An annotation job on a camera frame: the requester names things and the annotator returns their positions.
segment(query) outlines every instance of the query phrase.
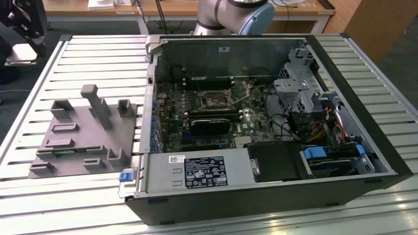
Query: green circuit board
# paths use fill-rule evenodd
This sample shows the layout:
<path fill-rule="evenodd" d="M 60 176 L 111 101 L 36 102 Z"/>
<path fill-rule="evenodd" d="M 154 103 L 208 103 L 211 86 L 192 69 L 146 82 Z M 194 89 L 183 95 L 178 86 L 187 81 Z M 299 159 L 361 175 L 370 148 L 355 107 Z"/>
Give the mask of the green circuit board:
<path fill-rule="evenodd" d="M 167 96 L 159 101 L 164 152 L 237 148 L 237 137 L 246 137 L 251 141 L 275 139 L 271 122 L 262 107 L 263 87 L 253 86 L 249 82 L 247 79 L 237 79 L 230 89 L 214 91 L 187 91 L 180 84 L 167 83 L 164 87 L 159 85 L 162 97 Z M 212 97 L 212 103 L 206 101 L 207 97 Z M 239 120 L 231 121 L 227 134 L 195 136 L 190 132 L 190 119 L 184 113 L 195 111 L 210 114 L 211 109 L 239 110 Z"/>

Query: blue latch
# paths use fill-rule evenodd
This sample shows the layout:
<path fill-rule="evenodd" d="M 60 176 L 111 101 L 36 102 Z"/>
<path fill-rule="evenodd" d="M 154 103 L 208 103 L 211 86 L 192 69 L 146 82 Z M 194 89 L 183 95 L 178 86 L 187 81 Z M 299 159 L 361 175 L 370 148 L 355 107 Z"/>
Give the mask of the blue latch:
<path fill-rule="evenodd" d="M 305 158 L 311 159 L 311 158 L 326 158 L 327 154 L 325 151 L 325 148 L 322 147 L 309 147 L 305 151 Z"/>
<path fill-rule="evenodd" d="M 361 144 L 358 144 L 358 145 L 355 146 L 355 148 L 358 149 L 359 155 L 363 155 L 363 154 L 366 153 L 365 148 L 363 148 L 363 146 L 362 146 Z"/>
<path fill-rule="evenodd" d="M 134 181 L 134 173 L 122 172 L 119 175 L 119 182 L 131 182 L 131 181 Z"/>

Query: table leg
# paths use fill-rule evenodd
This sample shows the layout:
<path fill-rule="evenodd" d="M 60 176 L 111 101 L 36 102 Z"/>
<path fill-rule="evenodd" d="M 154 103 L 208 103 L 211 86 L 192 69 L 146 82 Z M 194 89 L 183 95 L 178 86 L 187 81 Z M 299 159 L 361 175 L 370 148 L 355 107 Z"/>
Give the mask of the table leg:
<path fill-rule="evenodd" d="M 146 18 L 143 18 L 142 16 L 138 16 L 136 17 L 136 22 L 138 22 L 138 25 L 139 25 L 139 32 L 140 32 L 140 34 L 150 35 Z"/>
<path fill-rule="evenodd" d="M 330 15 L 319 16 L 313 27 L 313 31 L 311 31 L 313 34 L 319 34 L 323 32 L 327 26 L 329 18 L 330 18 Z"/>

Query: power supply label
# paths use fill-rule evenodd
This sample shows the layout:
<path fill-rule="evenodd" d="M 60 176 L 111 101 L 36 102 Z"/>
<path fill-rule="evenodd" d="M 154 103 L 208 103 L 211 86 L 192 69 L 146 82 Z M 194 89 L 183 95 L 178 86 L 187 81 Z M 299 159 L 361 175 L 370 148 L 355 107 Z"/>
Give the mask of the power supply label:
<path fill-rule="evenodd" d="M 223 156 L 186 158 L 184 176 L 187 188 L 206 188 L 228 185 Z"/>

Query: slotted metal surface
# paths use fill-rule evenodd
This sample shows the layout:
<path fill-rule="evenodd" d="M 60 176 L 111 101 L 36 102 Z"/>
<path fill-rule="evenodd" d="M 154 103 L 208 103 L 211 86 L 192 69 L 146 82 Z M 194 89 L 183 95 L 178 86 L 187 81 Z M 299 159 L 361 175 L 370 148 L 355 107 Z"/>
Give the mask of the slotted metal surface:
<path fill-rule="evenodd" d="M 413 172 L 418 172 L 417 111 L 355 45 L 339 35 L 317 36 Z M 118 196 L 119 174 L 31 180 L 35 158 L 52 118 L 52 100 L 87 105 L 79 89 L 95 83 L 108 104 L 143 104 L 147 65 L 143 36 L 75 36 L 60 42 L 0 151 L 1 234 L 389 234 L 418 229 L 418 177 L 370 192 L 347 205 L 172 226 L 140 222 Z M 329 79 L 323 75 L 330 90 Z M 138 111 L 140 138 L 143 109 Z M 134 143 L 134 159 L 139 142 Z"/>

